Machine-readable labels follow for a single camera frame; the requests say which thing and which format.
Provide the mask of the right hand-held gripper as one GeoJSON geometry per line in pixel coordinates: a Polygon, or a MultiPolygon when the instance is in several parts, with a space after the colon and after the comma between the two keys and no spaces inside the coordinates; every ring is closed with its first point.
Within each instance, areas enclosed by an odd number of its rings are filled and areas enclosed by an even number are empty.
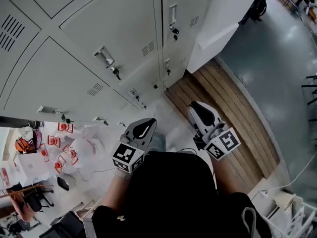
{"type": "Polygon", "coordinates": [[[221,160],[241,145],[234,129],[221,119],[215,108],[192,101],[187,111],[190,124],[196,131],[193,140],[199,150],[221,160]]]}

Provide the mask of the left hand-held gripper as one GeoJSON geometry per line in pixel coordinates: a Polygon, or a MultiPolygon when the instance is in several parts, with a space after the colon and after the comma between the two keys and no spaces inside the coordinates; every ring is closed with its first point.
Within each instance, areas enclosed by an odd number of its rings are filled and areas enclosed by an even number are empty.
{"type": "Polygon", "coordinates": [[[155,118],[140,119],[131,123],[112,150],[112,161],[116,168],[131,174],[144,161],[148,146],[157,126],[155,118]]]}

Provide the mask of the grey locker door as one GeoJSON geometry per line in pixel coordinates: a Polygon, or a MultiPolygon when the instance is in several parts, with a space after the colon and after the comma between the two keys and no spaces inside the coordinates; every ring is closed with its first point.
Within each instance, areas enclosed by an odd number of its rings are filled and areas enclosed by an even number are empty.
{"type": "Polygon", "coordinates": [[[168,87],[177,82],[185,73],[191,54],[190,46],[163,49],[163,82],[168,87]]]}

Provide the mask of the grey metal locker cabinet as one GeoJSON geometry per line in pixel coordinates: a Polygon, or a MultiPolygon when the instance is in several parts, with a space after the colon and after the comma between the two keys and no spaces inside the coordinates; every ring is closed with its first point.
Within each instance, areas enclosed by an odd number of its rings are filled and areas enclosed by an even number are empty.
{"type": "Polygon", "coordinates": [[[0,0],[0,116],[127,125],[167,88],[163,49],[192,51],[209,2],[0,0]]]}

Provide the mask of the person's left forearm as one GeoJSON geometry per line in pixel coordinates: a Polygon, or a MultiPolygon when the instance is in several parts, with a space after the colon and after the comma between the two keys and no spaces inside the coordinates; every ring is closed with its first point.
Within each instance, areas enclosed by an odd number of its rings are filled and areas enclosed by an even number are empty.
{"type": "Polygon", "coordinates": [[[106,206],[115,212],[119,212],[123,204],[131,177],[132,174],[126,173],[121,169],[116,168],[106,195],[101,200],[101,205],[106,206]]]}

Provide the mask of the person's right forearm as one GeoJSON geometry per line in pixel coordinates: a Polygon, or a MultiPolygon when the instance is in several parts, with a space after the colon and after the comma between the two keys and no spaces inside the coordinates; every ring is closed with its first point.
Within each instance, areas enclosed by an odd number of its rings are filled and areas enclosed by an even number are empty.
{"type": "Polygon", "coordinates": [[[235,178],[228,157],[224,157],[221,160],[216,160],[214,157],[210,157],[210,159],[218,190],[225,195],[240,192],[238,180],[235,178]]]}

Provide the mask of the person's jeans leg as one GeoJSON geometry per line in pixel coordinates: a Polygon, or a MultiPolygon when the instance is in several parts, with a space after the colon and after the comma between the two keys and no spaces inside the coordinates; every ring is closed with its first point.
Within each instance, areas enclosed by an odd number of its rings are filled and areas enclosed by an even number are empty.
{"type": "Polygon", "coordinates": [[[154,132],[152,140],[148,146],[150,151],[166,152],[166,138],[163,134],[154,132]]]}

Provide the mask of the wooden slat platform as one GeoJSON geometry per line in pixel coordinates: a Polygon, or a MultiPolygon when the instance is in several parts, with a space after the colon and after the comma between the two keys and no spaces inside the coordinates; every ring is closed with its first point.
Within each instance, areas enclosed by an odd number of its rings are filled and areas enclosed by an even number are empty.
{"type": "Polygon", "coordinates": [[[217,109],[235,129],[241,145],[230,154],[230,164],[247,190],[269,178],[278,166],[280,158],[259,116],[215,60],[194,73],[185,73],[165,94],[185,118],[189,117],[187,106],[201,101],[217,109]]]}

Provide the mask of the person's black shirt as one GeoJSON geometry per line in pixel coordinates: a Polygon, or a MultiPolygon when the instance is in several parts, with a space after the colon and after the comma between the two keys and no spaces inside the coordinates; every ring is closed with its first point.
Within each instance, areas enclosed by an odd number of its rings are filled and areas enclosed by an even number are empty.
{"type": "Polygon", "coordinates": [[[222,194],[212,164],[187,152],[150,152],[119,212],[98,206],[97,238],[272,238],[250,198],[222,194]]]}

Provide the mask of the group of clear water jugs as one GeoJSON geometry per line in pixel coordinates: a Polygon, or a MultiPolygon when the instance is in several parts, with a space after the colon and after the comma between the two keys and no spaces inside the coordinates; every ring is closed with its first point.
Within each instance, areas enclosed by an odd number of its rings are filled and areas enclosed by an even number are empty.
{"type": "Polygon", "coordinates": [[[38,152],[53,175],[72,174],[97,164],[105,155],[98,126],[46,122],[38,152]]]}

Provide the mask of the black flat device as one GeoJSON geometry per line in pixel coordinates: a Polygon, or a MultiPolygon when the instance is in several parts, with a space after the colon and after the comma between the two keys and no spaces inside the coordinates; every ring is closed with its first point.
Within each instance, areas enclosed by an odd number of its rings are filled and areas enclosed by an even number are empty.
{"type": "Polygon", "coordinates": [[[69,184],[67,183],[67,181],[61,177],[57,177],[56,179],[57,181],[57,185],[64,189],[65,191],[69,191],[69,184]]]}

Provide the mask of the pink roll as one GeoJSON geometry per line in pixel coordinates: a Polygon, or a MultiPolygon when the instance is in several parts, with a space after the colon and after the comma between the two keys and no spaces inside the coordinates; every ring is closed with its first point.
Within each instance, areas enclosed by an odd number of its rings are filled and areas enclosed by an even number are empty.
{"type": "Polygon", "coordinates": [[[39,130],[33,130],[33,143],[37,149],[39,149],[40,145],[43,143],[43,136],[39,130]]]}

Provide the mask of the white covered table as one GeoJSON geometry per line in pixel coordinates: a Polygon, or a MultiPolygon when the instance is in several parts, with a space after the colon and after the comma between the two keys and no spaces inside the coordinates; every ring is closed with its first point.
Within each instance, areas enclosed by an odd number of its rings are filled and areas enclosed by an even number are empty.
{"type": "Polygon", "coordinates": [[[195,72],[217,56],[231,39],[254,0],[211,0],[187,70],[195,72]]]}

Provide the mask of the plain white box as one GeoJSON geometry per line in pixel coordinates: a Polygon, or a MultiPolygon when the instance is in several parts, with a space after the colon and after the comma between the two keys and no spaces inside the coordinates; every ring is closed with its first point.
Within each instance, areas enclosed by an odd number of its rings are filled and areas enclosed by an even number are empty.
{"type": "Polygon", "coordinates": [[[17,155],[14,163],[19,173],[19,182],[22,186],[47,180],[51,176],[40,153],[17,155]]]}

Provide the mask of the black case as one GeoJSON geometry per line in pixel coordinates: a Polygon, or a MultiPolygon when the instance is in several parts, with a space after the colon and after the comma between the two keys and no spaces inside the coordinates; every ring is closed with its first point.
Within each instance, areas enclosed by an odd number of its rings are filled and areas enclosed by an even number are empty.
{"type": "Polygon", "coordinates": [[[72,211],[64,215],[52,228],[67,235],[66,238],[87,238],[83,222],[72,211]]]}

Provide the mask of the orange and black object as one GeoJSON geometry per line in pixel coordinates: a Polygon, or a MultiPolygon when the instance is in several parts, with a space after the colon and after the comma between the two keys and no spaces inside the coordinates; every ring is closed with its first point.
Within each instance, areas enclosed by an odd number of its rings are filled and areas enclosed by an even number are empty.
{"type": "Polygon", "coordinates": [[[33,139],[30,140],[25,140],[22,137],[19,137],[15,143],[14,143],[15,149],[20,153],[20,154],[29,154],[33,153],[35,150],[35,146],[33,143],[33,139]]]}

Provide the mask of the black office chair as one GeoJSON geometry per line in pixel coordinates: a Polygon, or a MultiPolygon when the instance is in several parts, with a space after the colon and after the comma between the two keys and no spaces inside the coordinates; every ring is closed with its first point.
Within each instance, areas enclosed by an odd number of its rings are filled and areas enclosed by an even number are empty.
{"type": "Polygon", "coordinates": [[[10,194],[9,197],[13,200],[12,204],[16,205],[22,213],[24,213],[24,206],[29,206],[34,212],[42,212],[43,207],[54,207],[54,204],[45,197],[46,193],[54,193],[52,185],[37,183],[22,187],[21,184],[17,184],[6,189],[6,192],[10,194]]]}

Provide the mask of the black chair beside table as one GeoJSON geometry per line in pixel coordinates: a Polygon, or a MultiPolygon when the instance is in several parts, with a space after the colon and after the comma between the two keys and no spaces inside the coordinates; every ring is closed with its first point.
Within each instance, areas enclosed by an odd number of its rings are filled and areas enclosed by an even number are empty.
{"type": "Polygon", "coordinates": [[[261,17],[265,14],[267,9],[266,0],[254,0],[251,7],[248,9],[244,18],[241,20],[242,24],[245,24],[248,19],[261,22],[261,17]]]}

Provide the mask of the white box with red label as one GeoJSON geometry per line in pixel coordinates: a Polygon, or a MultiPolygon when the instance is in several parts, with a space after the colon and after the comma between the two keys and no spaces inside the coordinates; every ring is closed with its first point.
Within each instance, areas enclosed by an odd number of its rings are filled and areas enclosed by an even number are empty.
{"type": "Polygon", "coordinates": [[[0,167],[0,190],[8,189],[19,183],[16,169],[0,167]]]}

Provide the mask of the beige folding frame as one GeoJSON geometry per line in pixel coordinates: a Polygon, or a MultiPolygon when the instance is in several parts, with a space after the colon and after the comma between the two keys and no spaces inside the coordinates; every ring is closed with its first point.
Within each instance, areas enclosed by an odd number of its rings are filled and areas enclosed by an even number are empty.
{"type": "Polygon", "coordinates": [[[102,199],[98,201],[91,200],[88,203],[84,204],[84,206],[80,207],[79,210],[75,211],[75,215],[83,221],[85,218],[91,217],[94,210],[100,205],[102,199]]]}

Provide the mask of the black metal frame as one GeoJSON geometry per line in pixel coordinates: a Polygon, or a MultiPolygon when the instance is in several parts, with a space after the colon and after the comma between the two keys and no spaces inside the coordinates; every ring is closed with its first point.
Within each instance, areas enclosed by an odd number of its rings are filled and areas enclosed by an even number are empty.
{"type": "Polygon", "coordinates": [[[317,123],[317,72],[306,76],[301,89],[307,102],[308,121],[310,123],[317,123]]]}

